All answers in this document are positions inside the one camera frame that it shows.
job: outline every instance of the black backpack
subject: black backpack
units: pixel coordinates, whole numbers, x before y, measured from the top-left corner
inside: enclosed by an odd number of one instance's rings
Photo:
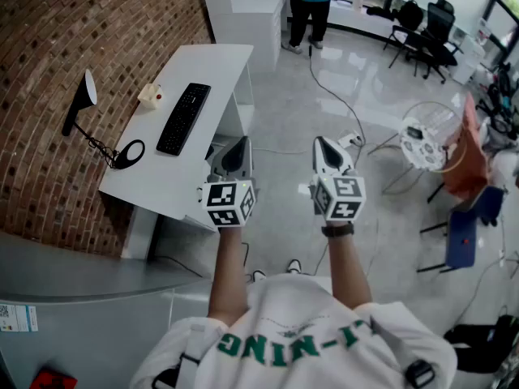
[[[404,28],[416,30],[423,20],[423,12],[415,0],[409,0],[398,11],[396,17]]]

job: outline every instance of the blue seat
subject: blue seat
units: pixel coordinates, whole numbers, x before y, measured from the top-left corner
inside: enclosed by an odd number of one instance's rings
[[[422,229],[420,233],[448,226],[447,250],[444,263],[421,268],[416,272],[445,268],[440,271],[443,273],[472,267],[476,260],[478,218],[495,225],[501,212],[503,197],[503,190],[485,186],[474,199],[468,199],[451,209],[447,222]]]

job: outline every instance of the white paper label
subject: white paper label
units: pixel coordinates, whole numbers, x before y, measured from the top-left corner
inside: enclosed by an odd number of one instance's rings
[[[36,307],[0,304],[0,331],[38,331]]]

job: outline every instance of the small white box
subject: small white box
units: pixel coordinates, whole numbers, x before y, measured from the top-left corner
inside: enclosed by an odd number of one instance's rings
[[[325,220],[353,222],[366,202],[364,177],[315,174],[312,199]]]
[[[203,208],[215,226],[245,226],[256,201],[250,180],[205,183],[202,188]]]
[[[159,103],[164,100],[164,94],[160,85],[146,83],[137,98],[146,108],[156,109]]]

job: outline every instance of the white drawer unit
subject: white drawer unit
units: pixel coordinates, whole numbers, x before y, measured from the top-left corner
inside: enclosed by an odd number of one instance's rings
[[[276,70],[284,0],[206,0],[206,3],[217,43],[253,45],[250,72]]]

